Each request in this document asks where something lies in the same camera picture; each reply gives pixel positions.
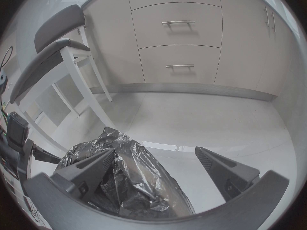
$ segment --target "chair leg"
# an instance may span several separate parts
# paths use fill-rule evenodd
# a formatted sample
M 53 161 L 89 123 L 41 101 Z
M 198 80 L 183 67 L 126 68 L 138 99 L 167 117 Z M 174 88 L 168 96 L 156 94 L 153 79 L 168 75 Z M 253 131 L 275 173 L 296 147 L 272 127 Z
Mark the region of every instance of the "chair leg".
M 89 59 L 90 59 L 91 66 L 92 66 L 92 68 L 93 68 L 93 70 L 94 70 L 94 72 L 95 72 L 95 74 L 96 74 L 96 77 L 97 77 L 97 79 L 98 79 L 98 81 L 99 81 L 99 83 L 100 83 L 100 85 L 101 85 L 103 91 L 105 92 L 105 94 L 106 94 L 108 100 L 111 102 L 111 101 L 112 101 L 112 98 L 111 98 L 111 96 L 110 96 L 110 94 L 109 94 L 108 89 L 106 88 L 106 86 L 105 86 L 104 83 L 103 83 L 103 80 L 102 80 L 102 78 L 101 78 L 101 76 L 100 76 L 100 73 L 99 73 L 99 71 L 98 71 L 98 68 L 97 68 L 97 66 L 96 66 L 96 63 L 95 63 L 93 57 L 90 56 Z
M 104 123 L 104 125 L 115 128 L 115 125 L 110 120 L 108 115 L 105 113 L 105 111 L 102 109 L 96 98 L 94 97 L 93 93 L 91 92 L 90 88 L 85 82 L 85 79 L 83 78 L 79 67 L 74 62 L 73 54 L 70 52 L 68 47 L 65 47 L 60 50 L 61 56 L 64 60 L 64 63 L 67 67 L 67 70 L 69 71 L 69 74 L 71 75 L 71 78 L 75 82 L 77 88 L 83 95 L 84 99 L 88 102 L 90 107 L 93 109 L 94 113 L 98 116 L 98 118 Z
M 44 141 L 46 141 L 49 145 L 53 146 L 54 148 L 58 149 L 58 150 L 62 150 L 63 152 L 67 152 L 68 149 L 64 148 L 63 146 L 61 146 L 59 143 L 57 143 L 55 140 L 53 140 L 50 136 L 48 136 L 35 122 L 34 120 L 29 116 L 29 114 L 27 112 L 22 112 L 20 110 L 19 114 L 21 114 L 21 116 L 28 121 L 30 128 L 33 128 L 34 131 L 36 131 L 40 137 L 42 137 L 44 139 Z
M 67 107 L 79 117 L 80 114 L 75 110 L 72 104 L 67 100 L 67 98 L 65 97 L 63 92 L 60 90 L 59 86 L 57 85 L 57 83 L 53 83 L 52 87 L 54 88 L 56 93 L 59 95 L 59 97 L 62 99 L 62 101 L 65 103 L 65 105 L 67 105 Z

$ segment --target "plastic bag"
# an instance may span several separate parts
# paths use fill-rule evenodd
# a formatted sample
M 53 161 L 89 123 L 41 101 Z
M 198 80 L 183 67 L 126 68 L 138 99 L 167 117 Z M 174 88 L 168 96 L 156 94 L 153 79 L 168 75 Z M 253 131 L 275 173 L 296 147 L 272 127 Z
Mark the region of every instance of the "plastic bag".
M 97 140 L 71 148 L 56 170 L 114 148 L 113 165 L 88 202 L 90 206 L 129 218 L 172 218 L 195 214 L 174 178 L 140 143 L 106 127 Z

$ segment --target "chair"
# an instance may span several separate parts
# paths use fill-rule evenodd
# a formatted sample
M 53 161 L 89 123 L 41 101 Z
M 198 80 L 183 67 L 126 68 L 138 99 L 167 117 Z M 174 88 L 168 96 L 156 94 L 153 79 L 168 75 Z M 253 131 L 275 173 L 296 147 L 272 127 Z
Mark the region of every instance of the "chair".
M 71 5 L 46 21 L 37 31 L 34 39 L 34 45 L 38 55 L 22 72 L 10 96 L 10 103 L 15 103 L 18 106 L 29 122 L 29 125 L 45 141 L 65 152 L 67 152 L 67 149 L 63 148 L 40 129 L 26 111 L 33 101 L 52 85 L 70 110 L 79 116 L 56 85 L 56 82 L 67 74 L 71 75 L 80 93 L 99 119 L 106 126 L 115 128 L 112 121 L 95 99 L 79 70 L 79 67 L 90 64 L 106 96 L 109 101 L 112 101 L 88 47 L 84 26 L 84 14 L 79 5 Z M 75 28 L 78 28 L 78 31 L 81 33 L 84 44 L 68 38 L 58 39 Z

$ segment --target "silver bar handle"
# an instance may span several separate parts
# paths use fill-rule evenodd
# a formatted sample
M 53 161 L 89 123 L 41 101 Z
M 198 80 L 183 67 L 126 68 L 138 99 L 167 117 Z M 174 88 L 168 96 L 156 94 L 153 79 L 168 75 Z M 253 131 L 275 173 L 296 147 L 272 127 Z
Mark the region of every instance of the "silver bar handle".
M 195 21 L 166 21 L 166 22 L 162 22 L 162 25 L 167 25 L 167 24 L 179 24 L 179 23 L 194 24 Z
M 270 27 L 269 14 L 268 14 L 267 6 L 266 6 L 265 11 L 267 12 L 267 17 L 268 17 L 268 27 Z
M 194 67 L 194 65 L 170 65 L 170 66 L 166 66 L 167 68 L 170 67 Z
M 276 32 L 276 25 L 275 25 L 275 17 L 274 17 L 274 12 L 272 12 L 272 14 L 273 14 L 273 15 L 272 15 L 272 17 L 273 17 L 273 20 L 274 20 L 274 28 L 273 28 L 273 29 L 274 29 L 274 32 Z

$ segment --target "tile floor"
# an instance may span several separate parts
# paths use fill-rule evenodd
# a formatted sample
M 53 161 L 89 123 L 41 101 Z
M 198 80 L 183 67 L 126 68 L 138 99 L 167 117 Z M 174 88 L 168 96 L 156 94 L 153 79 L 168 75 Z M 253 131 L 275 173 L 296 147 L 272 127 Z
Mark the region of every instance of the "tile floor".
M 194 155 L 195 146 L 255 167 L 260 176 L 274 170 L 290 180 L 284 197 L 261 229 L 276 220 L 292 200 L 296 183 L 294 148 L 270 102 L 184 93 L 112 93 L 113 102 L 104 94 L 95 96 L 117 129 L 144 144 L 178 181 L 197 213 L 225 201 Z M 39 124 L 67 149 L 96 139 L 104 129 L 84 100 L 76 110 L 80 117 L 70 113 L 58 127 L 47 117 Z M 35 133 L 30 138 L 55 155 L 64 155 Z M 51 175 L 55 167 L 34 160 L 31 175 L 41 171 Z

